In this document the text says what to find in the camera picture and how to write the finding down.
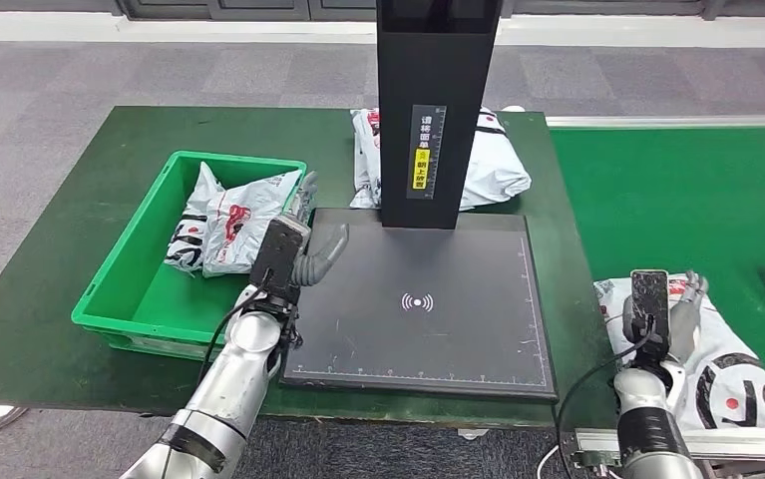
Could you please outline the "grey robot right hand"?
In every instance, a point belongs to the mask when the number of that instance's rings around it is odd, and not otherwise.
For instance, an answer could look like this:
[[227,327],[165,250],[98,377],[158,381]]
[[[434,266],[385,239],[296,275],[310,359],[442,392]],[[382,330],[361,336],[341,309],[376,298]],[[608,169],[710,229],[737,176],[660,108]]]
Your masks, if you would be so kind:
[[705,276],[689,270],[685,289],[669,312],[669,355],[686,363],[698,347],[701,334],[701,306],[708,291]]

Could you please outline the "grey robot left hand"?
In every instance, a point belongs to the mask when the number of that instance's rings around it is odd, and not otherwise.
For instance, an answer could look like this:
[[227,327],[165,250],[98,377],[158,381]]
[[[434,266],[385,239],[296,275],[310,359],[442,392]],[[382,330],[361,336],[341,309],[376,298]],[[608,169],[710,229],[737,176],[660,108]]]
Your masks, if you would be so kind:
[[318,174],[312,171],[297,184],[287,210],[287,216],[300,225],[302,235],[301,252],[294,261],[291,274],[291,282],[297,286],[315,286],[320,283],[340,258],[349,242],[349,225],[342,224],[333,231],[328,242],[317,252],[314,254],[303,252],[310,239],[311,227],[308,223],[316,208],[317,192]]

